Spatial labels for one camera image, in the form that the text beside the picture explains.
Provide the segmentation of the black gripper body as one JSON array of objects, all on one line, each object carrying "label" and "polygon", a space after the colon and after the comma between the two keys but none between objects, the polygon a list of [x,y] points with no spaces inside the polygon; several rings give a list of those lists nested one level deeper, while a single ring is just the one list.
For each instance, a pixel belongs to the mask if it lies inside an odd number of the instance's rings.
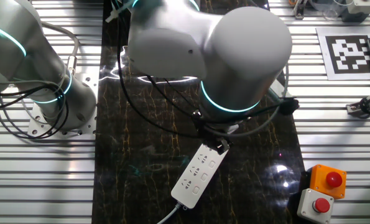
[{"label": "black gripper body", "polygon": [[234,132],[239,125],[250,119],[249,115],[235,116],[231,118],[214,119],[202,114],[198,115],[200,128],[203,132],[213,135],[216,138],[235,138]]}]

